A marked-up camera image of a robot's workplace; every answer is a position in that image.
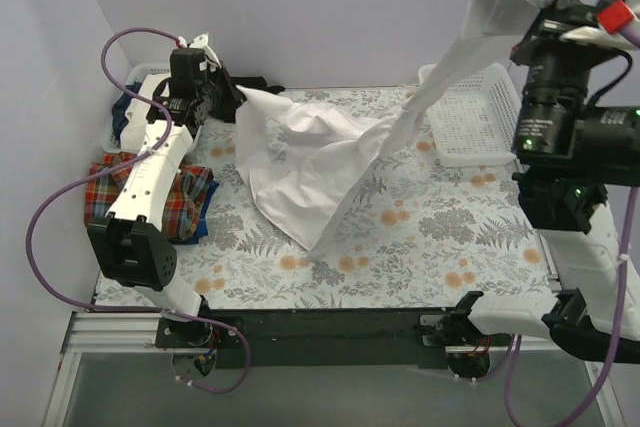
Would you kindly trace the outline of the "white long sleeve shirt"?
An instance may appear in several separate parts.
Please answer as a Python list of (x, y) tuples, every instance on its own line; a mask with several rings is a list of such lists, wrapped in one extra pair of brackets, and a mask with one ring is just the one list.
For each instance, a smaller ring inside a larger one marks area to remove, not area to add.
[(507, 57), (553, 1), (469, 0), (459, 36), (416, 93), (377, 117), (243, 88), (235, 166), (256, 208), (310, 255), (325, 251), (371, 164), (411, 142), (449, 87)]

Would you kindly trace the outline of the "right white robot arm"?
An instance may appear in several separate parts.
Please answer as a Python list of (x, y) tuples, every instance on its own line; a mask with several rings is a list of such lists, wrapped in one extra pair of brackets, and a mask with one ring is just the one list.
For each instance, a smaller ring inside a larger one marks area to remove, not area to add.
[(621, 257), (627, 241), (616, 235), (607, 189), (639, 183), (639, 111), (603, 107), (588, 89), (594, 67), (628, 51), (569, 38), (628, 19), (625, 1), (553, 0), (511, 52), (528, 69), (512, 143), (518, 202), (548, 246), (560, 291), (512, 301), (469, 292), (428, 328), (443, 344), (524, 335), (582, 360), (638, 362), (639, 277)]

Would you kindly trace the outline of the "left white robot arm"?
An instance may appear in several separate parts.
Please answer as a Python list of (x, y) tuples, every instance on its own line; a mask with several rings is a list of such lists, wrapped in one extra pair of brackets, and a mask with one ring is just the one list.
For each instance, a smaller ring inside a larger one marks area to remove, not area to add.
[(102, 274), (145, 296), (193, 347), (213, 333), (199, 313), (202, 297), (177, 274), (177, 253), (162, 232), (163, 212), (184, 157), (193, 149), (205, 121), (221, 107), (234, 113), (242, 94), (233, 86), (217, 54), (194, 41), (170, 55), (170, 75), (151, 95), (165, 107), (149, 109), (140, 152), (107, 213), (93, 217), (87, 233)]

